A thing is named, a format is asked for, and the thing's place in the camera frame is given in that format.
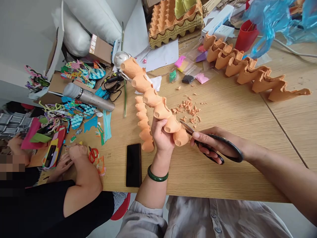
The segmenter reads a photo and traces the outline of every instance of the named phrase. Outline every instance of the blue craft paper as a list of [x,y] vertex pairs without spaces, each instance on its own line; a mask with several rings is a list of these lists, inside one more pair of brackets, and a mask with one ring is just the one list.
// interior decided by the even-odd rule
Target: blue craft paper
[[103,130],[104,130],[104,142],[112,137],[111,135],[111,112],[107,115],[106,111],[103,111]]
[[97,125],[98,125],[98,117],[95,116],[94,118],[92,118],[89,121],[85,122],[85,124],[84,124],[84,133],[86,133],[86,131],[89,131],[91,127],[97,128]]

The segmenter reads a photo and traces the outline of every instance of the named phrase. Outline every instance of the scissors blade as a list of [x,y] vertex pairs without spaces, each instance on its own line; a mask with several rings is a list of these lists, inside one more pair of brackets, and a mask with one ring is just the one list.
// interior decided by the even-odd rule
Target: scissors blade
[[189,135],[193,135],[193,132],[195,132],[189,125],[187,125],[186,123],[182,122],[182,121],[179,121],[186,129],[186,132],[189,134]]

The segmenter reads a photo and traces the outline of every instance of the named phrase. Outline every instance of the floor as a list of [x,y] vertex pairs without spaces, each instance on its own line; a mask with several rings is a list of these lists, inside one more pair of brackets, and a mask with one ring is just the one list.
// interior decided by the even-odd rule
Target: floor
[[[136,193],[131,194],[130,205],[135,200]],[[317,227],[310,223],[293,204],[265,202],[285,222],[294,238],[317,237]],[[163,217],[167,220],[168,211],[163,208]],[[88,238],[115,238],[121,227],[122,219],[109,220],[92,231]]]

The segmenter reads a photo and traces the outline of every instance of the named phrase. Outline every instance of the pink paper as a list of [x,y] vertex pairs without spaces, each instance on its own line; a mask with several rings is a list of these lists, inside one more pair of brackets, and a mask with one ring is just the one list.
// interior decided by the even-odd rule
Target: pink paper
[[205,77],[205,75],[204,75],[203,73],[197,74],[197,75],[195,76],[195,78],[196,78],[201,84],[206,83],[206,82],[209,80],[209,78]]
[[184,61],[185,58],[186,58],[186,56],[180,56],[180,57],[178,58],[178,60],[175,62],[175,66],[176,66],[177,68],[180,68],[180,67],[182,66],[182,63],[183,63],[183,61]]
[[45,143],[43,142],[37,142],[37,143],[30,142],[31,138],[36,134],[37,130],[40,128],[41,128],[41,123],[39,122],[39,119],[34,118],[32,120],[31,127],[21,144],[21,149],[40,149],[45,145]]

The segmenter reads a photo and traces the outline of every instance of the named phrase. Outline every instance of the bracelet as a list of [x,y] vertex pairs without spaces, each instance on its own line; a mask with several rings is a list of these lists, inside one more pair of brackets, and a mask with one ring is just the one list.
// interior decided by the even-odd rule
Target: bracelet
[[154,174],[152,174],[152,172],[151,172],[151,166],[152,166],[152,164],[148,167],[148,175],[149,175],[149,177],[150,177],[152,180],[154,180],[154,181],[156,181],[156,182],[164,182],[165,180],[167,180],[167,178],[168,178],[168,172],[167,172],[167,175],[165,175],[164,177],[157,177],[157,176],[155,176]]

